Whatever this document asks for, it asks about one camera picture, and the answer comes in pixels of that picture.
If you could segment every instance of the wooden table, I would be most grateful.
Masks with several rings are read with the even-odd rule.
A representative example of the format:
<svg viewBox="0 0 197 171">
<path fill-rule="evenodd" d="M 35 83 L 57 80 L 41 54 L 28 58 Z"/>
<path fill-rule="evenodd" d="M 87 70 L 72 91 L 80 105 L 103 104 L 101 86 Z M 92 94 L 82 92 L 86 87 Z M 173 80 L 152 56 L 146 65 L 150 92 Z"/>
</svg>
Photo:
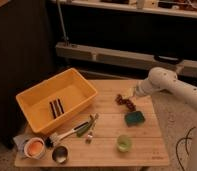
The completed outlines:
<svg viewBox="0 0 197 171">
<path fill-rule="evenodd" d="M 15 165 L 18 167 L 106 167 L 106 166 L 166 166 L 169 157 L 161 135 L 159 124 L 150 96 L 134 100 L 137 110 L 142 111 L 146 121 L 138 126 L 127 127 L 124 115 L 128 112 L 125 105 L 115 102 L 118 93 L 135 86 L 137 80 L 92 80 L 98 95 L 91 106 L 75 116 L 70 122 L 57 129 L 63 133 L 89 118 L 90 114 L 99 114 L 91 144 L 85 143 L 86 135 L 81 138 L 75 134 L 64 139 L 61 145 L 68 148 L 69 158 L 63 165 L 56 164 L 52 150 L 47 150 L 40 160 L 21 159 L 17 154 Z M 126 134 L 132 138 L 132 149 L 120 153 L 116 148 L 116 139 Z"/>
</svg>

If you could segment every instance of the small glass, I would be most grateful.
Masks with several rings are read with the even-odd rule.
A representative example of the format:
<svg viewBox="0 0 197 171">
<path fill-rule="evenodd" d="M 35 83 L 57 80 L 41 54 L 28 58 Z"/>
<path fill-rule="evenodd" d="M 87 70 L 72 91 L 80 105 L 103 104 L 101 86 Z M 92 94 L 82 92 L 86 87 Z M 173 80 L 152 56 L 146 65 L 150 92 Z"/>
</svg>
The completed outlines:
<svg viewBox="0 0 197 171">
<path fill-rule="evenodd" d="M 120 152 L 128 152 L 132 148 L 132 140 L 127 135 L 120 135 L 117 138 L 117 148 Z"/>
</svg>

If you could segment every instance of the cable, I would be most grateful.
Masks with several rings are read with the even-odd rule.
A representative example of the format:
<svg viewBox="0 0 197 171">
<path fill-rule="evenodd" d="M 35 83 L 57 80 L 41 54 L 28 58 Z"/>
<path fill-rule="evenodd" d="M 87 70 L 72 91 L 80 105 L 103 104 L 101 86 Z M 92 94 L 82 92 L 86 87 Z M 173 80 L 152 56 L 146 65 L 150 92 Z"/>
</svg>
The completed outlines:
<svg viewBox="0 0 197 171">
<path fill-rule="evenodd" d="M 187 148 L 187 141 L 188 141 L 188 138 L 189 138 L 189 134 L 191 133 L 191 131 L 192 130 L 194 130 L 196 127 L 192 127 L 189 131 L 188 131 L 188 133 L 187 133 L 187 135 L 186 135 L 186 139 L 185 139 L 185 149 L 186 149 L 186 152 L 187 152 L 187 154 L 189 155 L 189 151 L 188 151 L 188 148 Z"/>
<path fill-rule="evenodd" d="M 179 145 L 179 143 L 180 143 L 182 140 L 185 140 L 185 139 L 192 140 L 192 138 L 183 137 L 183 138 L 180 138 L 180 139 L 177 141 L 177 143 L 176 143 L 176 157 L 177 157 L 178 163 L 179 163 L 179 165 L 180 165 L 182 171 L 185 171 L 185 169 L 184 169 L 184 166 L 182 165 L 181 160 L 180 160 L 179 155 L 178 155 L 178 145 Z"/>
<path fill-rule="evenodd" d="M 179 146 L 179 144 L 180 144 L 183 140 L 185 140 L 185 149 L 186 149 L 187 154 L 189 155 L 189 151 L 188 151 L 188 148 L 187 148 L 187 142 L 188 142 L 188 140 L 192 140 L 192 137 L 189 137 L 189 134 L 190 134 L 191 131 L 194 130 L 195 128 L 196 128 L 196 127 L 190 128 L 189 131 L 188 131 L 188 133 L 186 134 L 186 136 L 180 138 L 180 139 L 177 141 L 177 143 L 176 143 L 176 148 L 175 148 L 175 150 L 176 150 L 176 157 L 177 157 L 178 163 L 179 163 L 179 165 L 180 165 L 182 171 L 185 171 L 185 169 L 184 169 L 184 166 L 182 165 L 181 160 L 180 160 L 180 158 L 179 158 L 178 146 Z"/>
</svg>

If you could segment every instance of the plastic bin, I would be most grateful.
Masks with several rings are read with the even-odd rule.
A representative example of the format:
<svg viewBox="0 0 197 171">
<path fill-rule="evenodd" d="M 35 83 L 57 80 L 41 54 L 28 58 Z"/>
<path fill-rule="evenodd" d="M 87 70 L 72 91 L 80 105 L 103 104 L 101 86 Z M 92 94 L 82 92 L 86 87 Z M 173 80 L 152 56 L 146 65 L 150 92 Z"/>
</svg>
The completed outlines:
<svg viewBox="0 0 197 171">
<path fill-rule="evenodd" d="M 97 90 L 74 68 L 68 69 L 16 95 L 30 127 L 48 134 L 89 106 Z M 59 98 L 64 113 L 54 119 L 50 101 Z"/>
</svg>

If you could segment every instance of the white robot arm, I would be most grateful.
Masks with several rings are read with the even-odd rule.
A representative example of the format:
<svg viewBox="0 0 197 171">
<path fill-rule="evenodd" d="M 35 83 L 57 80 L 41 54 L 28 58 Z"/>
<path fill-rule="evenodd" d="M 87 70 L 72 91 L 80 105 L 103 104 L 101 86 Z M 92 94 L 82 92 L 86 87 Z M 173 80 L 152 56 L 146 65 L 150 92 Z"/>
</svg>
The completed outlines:
<svg viewBox="0 0 197 171">
<path fill-rule="evenodd" d="M 134 95 L 142 97 L 166 89 L 197 110 L 197 87 L 179 81 L 173 71 L 156 67 L 150 70 L 148 78 L 138 83 Z M 197 171 L 197 129 L 192 142 L 188 171 Z"/>
</svg>

